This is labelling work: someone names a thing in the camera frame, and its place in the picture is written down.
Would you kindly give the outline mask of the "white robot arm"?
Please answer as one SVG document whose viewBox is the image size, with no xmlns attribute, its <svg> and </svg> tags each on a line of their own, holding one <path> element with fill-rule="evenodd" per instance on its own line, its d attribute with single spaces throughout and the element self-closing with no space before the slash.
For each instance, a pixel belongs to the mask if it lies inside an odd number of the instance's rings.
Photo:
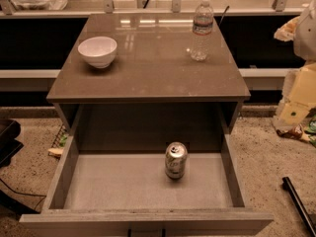
<svg viewBox="0 0 316 237">
<path fill-rule="evenodd" d="M 305 64 L 289 71 L 283 82 L 282 99 L 276 109 L 276 130 L 290 130 L 299 125 L 316 107 L 316 1 L 288 21 L 275 33 L 277 40 L 293 41 L 294 54 Z"/>
</svg>

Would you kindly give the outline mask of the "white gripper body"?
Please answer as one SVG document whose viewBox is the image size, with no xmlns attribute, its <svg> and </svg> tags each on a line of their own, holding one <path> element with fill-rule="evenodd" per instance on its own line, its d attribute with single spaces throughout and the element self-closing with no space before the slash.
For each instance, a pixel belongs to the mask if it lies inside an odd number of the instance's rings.
<svg viewBox="0 0 316 237">
<path fill-rule="evenodd" d="M 273 125 L 276 130 L 290 130 L 301 124 L 315 107 L 316 63 L 308 63 L 286 74 Z"/>
</svg>

